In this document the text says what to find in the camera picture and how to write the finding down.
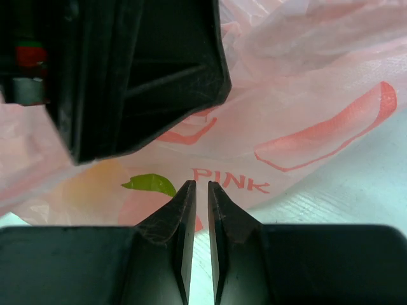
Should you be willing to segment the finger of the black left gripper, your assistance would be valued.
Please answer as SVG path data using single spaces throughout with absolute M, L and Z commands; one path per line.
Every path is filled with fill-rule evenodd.
M 223 104 L 217 1 L 45 1 L 47 111 L 77 164 L 129 154 Z

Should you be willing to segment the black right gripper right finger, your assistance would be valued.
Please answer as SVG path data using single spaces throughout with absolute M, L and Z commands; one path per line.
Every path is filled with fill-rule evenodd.
M 216 304 L 405 304 L 406 238 L 371 224 L 264 224 L 208 185 Z

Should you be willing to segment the pink plastic bag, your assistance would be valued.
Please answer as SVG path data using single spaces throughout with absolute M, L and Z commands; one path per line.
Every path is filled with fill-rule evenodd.
M 187 180 L 244 208 L 282 193 L 406 105 L 405 1 L 217 1 L 223 104 L 138 151 L 77 164 L 47 104 L 1 95 L 1 213 L 34 225 L 135 225 Z

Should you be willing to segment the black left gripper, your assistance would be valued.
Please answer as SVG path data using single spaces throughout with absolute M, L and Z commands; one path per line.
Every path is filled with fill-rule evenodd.
M 78 18 L 78 1 L 1 1 L 5 103 L 57 103 L 72 94 Z

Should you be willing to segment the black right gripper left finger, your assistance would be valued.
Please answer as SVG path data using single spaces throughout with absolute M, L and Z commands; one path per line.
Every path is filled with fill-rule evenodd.
M 1 230 L 2 304 L 187 304 L 196 183 L 136 226 Z

